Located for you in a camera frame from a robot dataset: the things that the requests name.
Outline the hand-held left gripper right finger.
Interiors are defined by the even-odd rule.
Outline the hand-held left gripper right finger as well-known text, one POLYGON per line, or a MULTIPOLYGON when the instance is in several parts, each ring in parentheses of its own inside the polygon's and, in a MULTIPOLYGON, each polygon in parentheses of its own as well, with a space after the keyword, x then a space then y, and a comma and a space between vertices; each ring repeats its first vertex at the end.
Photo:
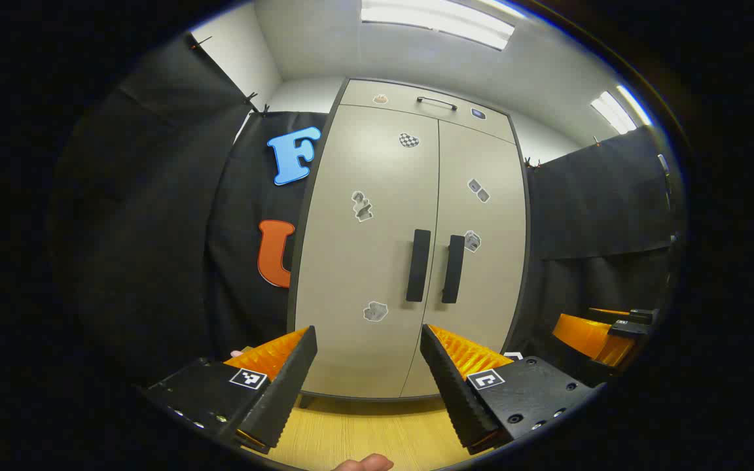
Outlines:
POLYGON ((420 352, 470 454, 527 446, 599 395, 537 356, 511 360, 432 324, 422 325, 420 352))

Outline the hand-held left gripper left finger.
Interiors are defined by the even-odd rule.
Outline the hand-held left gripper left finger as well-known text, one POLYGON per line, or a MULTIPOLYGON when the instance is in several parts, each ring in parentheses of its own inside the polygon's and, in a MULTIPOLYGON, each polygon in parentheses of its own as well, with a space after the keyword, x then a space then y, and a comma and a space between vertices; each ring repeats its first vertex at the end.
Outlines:
POLYGON ((314 326, 230 360, 198 358, 143 389, 143 396, 191 431, 239 450, 267 454, 285 424, 316 357, 314 326))

